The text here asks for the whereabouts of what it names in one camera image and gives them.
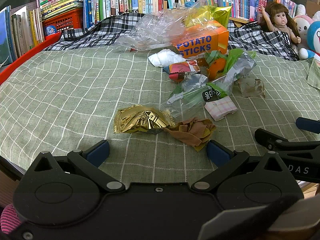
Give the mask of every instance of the crumpled brown rag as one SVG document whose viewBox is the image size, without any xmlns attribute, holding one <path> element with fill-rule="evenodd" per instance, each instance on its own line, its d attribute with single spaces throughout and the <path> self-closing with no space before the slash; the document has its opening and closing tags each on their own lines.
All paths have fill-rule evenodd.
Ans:
<svg viewBox="0 0 320 240">
<path fill-rule="evenodd" d="M 216 126 L 209 119 L 194 117 L 177 123 L 176 127 L 163 128 L 174 138 L 200 151 L 209 141 Z"/>
</svg>

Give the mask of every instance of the red crate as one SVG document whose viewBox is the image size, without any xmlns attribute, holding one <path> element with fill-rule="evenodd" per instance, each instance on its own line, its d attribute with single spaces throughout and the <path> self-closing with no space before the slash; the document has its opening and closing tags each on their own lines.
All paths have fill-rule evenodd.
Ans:
<svg viewBox="0 0 320 240">
<path fill-rule="evenodd" d="M 83 23 L 83 8 L 73 9 L 61 15 L 42 22 L 45 29 L 47 26 L 53 25 L 58 32 L 67 29 L 81 29 Z"/>
</svg>

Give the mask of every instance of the pink striped fabric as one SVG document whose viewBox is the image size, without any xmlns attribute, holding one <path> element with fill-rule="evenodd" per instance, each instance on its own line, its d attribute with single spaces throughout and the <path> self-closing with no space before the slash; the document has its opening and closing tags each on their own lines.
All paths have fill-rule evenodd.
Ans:
<svg viewBox="0 0 320 240">
<path fill-rule="evenodd" d="M 3 210 L 0 218 L 1 230 L 9 234 L 21 224 L 13 204 L 7 205 Z"/>
</svg>

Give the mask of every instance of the red table edge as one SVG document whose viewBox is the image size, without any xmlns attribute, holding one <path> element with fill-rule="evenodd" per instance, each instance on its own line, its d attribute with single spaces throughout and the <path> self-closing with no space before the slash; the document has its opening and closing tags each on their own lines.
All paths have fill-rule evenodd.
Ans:
<svg viewBox="0 0 320 240">
<path fill-rule="evenodd" d="M 33 49 L 29 50 L 26 54 L 22 55 L 12 64 L 10 64 L 4 71 L 0 73 L 0 85 L 7 80 L 7 78 L 15 71 L 18 67 L 20 67 L 23 63 L 33 57 L 35 54 L 41 52 L 43 49 L 47 48 L 48 46 L 56 43 L 62 33 L 55 33 L 50 36 L 46 37 L 46 40 L 39 45 L 35 46 Z"/>
</svg>

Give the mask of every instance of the orange box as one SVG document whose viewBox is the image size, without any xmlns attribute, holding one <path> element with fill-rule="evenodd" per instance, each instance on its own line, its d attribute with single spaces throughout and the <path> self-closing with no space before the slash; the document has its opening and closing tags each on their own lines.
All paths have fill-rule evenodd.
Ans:
<svg viewBox="0 0 320 240">
<path fill-rule="evenodd" d="M 186 28 L 185 32 L 172 40 L 180 54 L 186 59 L 203 57 L 205 52 L 219 50 L 227 52 L 229 31 L 215 20 Z"/>
</svg>

